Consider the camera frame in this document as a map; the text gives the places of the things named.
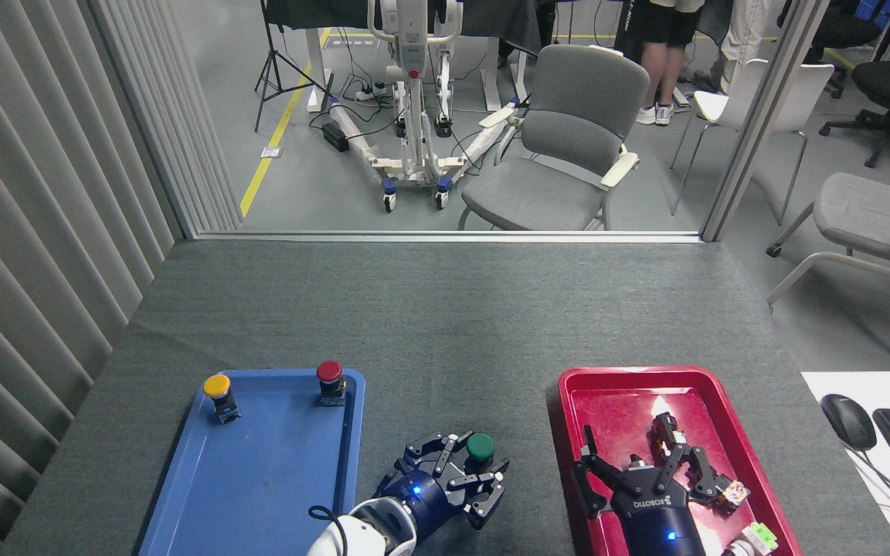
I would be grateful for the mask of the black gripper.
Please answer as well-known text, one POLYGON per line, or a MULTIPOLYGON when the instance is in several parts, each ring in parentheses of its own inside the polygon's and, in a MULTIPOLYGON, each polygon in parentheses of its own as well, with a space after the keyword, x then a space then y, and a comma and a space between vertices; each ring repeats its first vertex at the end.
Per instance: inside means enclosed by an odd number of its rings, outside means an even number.
POLYGON ((606 510, 607 498, 597 493, 589 475, 604 483, 611 492, 610 506, 618 516, 629 555, 704 555, 705 548, 688 507, 688 490, 671 481, 682 463, 695 475, 692 497, 697 503, 716 502, 722 493, 719 475, 701 446, 687 443, 658 443, 664 467, 652 486, 643 486, 640 495, 632 495, 633 481, 622 470, 598 455, 591 425, 583 426, 584 444, 579 458, 572 462, 573 479, 582 497, 589 520, 596 520, 606 510))
POLYGON ((469 449, 476 432, 427 434, 406 444, 374 497, 393 497, 410 511, 417 544, 426 541, 457 510, 481 531, 506 493, 509 458, 480 460, 469 449))

